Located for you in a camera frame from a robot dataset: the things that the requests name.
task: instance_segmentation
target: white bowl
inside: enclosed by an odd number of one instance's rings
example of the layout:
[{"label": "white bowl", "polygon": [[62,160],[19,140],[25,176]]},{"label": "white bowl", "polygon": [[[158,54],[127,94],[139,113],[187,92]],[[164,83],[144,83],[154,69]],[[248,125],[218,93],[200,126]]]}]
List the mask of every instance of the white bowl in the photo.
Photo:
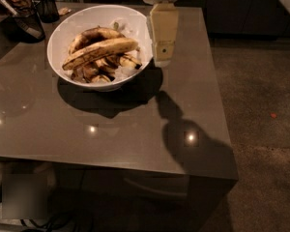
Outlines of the white bowl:
[{"label": "white bowl", "polygon": [[[74,37],[97,26],[111,28],[115,21],[120,27],[126,25],[125,30],[122,31],[126,37],[138,41],[140,51],[132,53],[134,56],[138,55],[142,67],[127,78],[115,78],[109,83],[81,83],[71,80],[72,71],[64,71],[62,65],[68,56],[68,48]],[[47,57],[51,68],[72,84],[103,92],[119,89],[124,83],[141,73],[153,57],[152,40],[147,28],[146,16],[131,8],[117,5],[100,5],[82,10],[61,22],[52,33],[47,46]]]}]

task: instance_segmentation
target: white robotic arm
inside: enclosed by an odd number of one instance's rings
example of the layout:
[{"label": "white robotic arm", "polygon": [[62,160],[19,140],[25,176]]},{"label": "white robotic arm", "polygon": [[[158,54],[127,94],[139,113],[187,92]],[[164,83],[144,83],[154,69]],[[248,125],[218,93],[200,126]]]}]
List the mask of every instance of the white robotic arm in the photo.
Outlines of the white robotic arm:
[{"label": "white robotic arm", "polygon": [[149,31],[153,41],[154,61],[157,67],[167,66],[172,58],[178,28],[177,0],[143,0],[154,5],[149,16]]}]

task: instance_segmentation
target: banana bunch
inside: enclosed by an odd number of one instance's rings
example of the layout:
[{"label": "banana bunch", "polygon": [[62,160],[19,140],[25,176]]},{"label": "banana bunch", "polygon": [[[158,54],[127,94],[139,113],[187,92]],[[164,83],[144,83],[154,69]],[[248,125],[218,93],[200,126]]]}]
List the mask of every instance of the banana bunch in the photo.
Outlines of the banana bunch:
[{"label": "banana bunch", "polygon": [[62,68],[72,70],[72,80],[111,82],[119,66],[128,70],[138,70],[142,66],[138,59],[127,53],[137,49],[138,43],[134,39],[126,38],[114,29],[88,29],[74,38]]}]

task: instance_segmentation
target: countertop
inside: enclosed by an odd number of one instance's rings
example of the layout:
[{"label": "countertop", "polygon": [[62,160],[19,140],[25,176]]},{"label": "countertop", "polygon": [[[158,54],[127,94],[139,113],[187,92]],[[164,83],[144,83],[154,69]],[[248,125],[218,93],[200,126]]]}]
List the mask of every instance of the countertop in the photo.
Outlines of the countertop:
[{"label": "countertop", "polygon": [[0,60],[0,157],[237,179],[202,10],[178,10],[171,64],[116,92],[82,90],[49,66],[48,39],[71,14],[43,24],[44,41],[19,43]]}]

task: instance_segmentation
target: bowl rim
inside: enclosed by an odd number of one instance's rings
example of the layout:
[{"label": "bowl rim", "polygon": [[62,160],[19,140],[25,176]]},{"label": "bowl rim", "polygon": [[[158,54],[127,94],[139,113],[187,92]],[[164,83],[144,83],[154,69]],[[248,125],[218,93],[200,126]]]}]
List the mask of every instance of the bowl rim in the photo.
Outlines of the bowl rim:
[{"label": "bowl rim", "polygon": [[[122,5],[93,5],[92,7],[89,7],[89,8],[85,8],[83,10],[80,10],[79,12],[76,12],[72,15],[70,15],[69,17],[65,18],[63,21],[60,22],[60,24],[54,29],[54,31],[51,33],[50,37],[49,37],[49,40],[48,40],[48,43],[47,43],[47,60],[48,60],[48,63],[50,65],[50,67],[58,74],[59,77],[63,78],[64,80],[66,81],[69,81],[69,83],[71,84],[74,84],[74,85],[77,85],[77,86],[81,86],[83,88],[92,88],[92,89],[109,89],[109,90],[114,90],[115,87],[114,86],[119,86],[121,87],[123,84],[125,84],[126,82],[134,79],[138,74],[140,74],[142,71],[144,71],[144,69],[146,68],[146,66],[144,67],[141,67],[139,69],[139,72],[136,72],[134,74],[132,74],[131,76],[125,78],[125,79],[122,79],[122,80],[119,80],[119,81],[116,81],[116,82],[108,82],[108,83],[81,83],[81,82],[76,82],[76,81],[73,81],[71,80],[70,78],[67,78],[66,76],[63,76],[59,69],[56,69],[53,67],[53,65],[51,64],[51,62],[49,61],[50,57],[49,55],[51,54],[50,53],[50,43],[52,42],[52,38],[54,37],[54,34],[56,32],[56,30],[62,26],[62,24],[66,24],[67,23],[67,20],[71,19],[72,16],[75,16],[75,15],[78,15],[78,14],[81,14],[85,11],[89,11],[89,10],[94,10],[94,9],[98,9],[98,8],[112,8],[112,9],[125,9],[125,10],[129,10],[129,11],[132,11],[134,13],[138,13],[138,15],[141,15],[145,21],[147,20],[147,17],[145,14],[133,9],[133,8],[130,8],[130,7],[127,7],[127,6],[122,6]],[[153,59],[153,52],[151,52],[151,57],[150,57],[150,60],[148,61],[148,63],[151,62],[151,60]]]}]

